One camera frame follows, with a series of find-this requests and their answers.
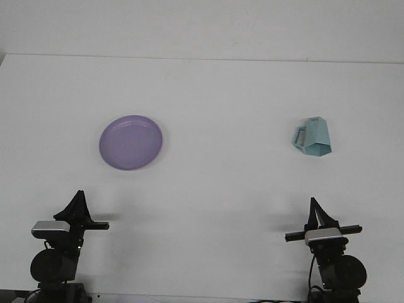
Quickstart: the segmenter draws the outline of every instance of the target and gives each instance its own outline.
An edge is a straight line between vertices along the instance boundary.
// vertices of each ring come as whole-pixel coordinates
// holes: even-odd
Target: plate
[[[100,137],[101,157],[120,170],[135,170],[150,163],[160,152],[163,136],[159,126],[144,116],[121,117]]]

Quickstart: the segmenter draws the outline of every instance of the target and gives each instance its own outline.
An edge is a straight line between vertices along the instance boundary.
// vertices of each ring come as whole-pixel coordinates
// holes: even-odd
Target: cup handle
[[[306,131],[306,127],[305,126],[301,126],[297,129],[296,134],[295,134],[295,139],[294,139],[294,146],[300,149],[303,149],[303,145],[301,144],[297,144],[299,138],[300,138],[300,133],[302,131]]]

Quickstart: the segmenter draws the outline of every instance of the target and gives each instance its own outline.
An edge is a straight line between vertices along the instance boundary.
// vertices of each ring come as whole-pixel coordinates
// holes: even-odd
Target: purple plate
[[[101,157],[112,167],[134,170],[159,153],[163,135],[158,125],[143,116],[125,116],[107,126],[100,138]]]

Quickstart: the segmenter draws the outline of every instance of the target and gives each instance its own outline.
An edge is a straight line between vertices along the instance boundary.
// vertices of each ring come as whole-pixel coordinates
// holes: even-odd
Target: cable
[[[31,297],[33,294],[37,294],[37,292],[39,292],[40,289],[36,289],[36,290],[32,290],[31,292],[28,293],[28,295],[25,297],[24,303],[28,302],[28,298]]]
[[[318,286],[318,285],[313,285],[313,286],[311,286],[311,274],[312,274],[312,272],[313,272],[313,265],[314,265],[314,259],[315,259],[316,257],[315,256],[313,256],[313,259],[311,260],[311,264],[310,264],[310,272],[309,272],[309,293],[307,294],[307,301],[308,302],[313,302],[313,296],[312,296],[312,292],[311,292],[311,290],[312,289],[317,289],[317,290],[319,290],[322,294],[325,294],[325,291],[320,287],[320,286]]]
[[[249,303],[264,303],[264,302],[269,302],[269,303],[289,303],[289,302],[295,302],[298,303],[300,301],[279,301],[279,300],[258,300],[254,302],[249,302]]]
[[[310,272],[309,272],[309,290],[311,289],[311,273],[313,272],[314,259],[315,259],[315,256],[313,255],[313,258],[311,260],[311,265],[310,265]]]

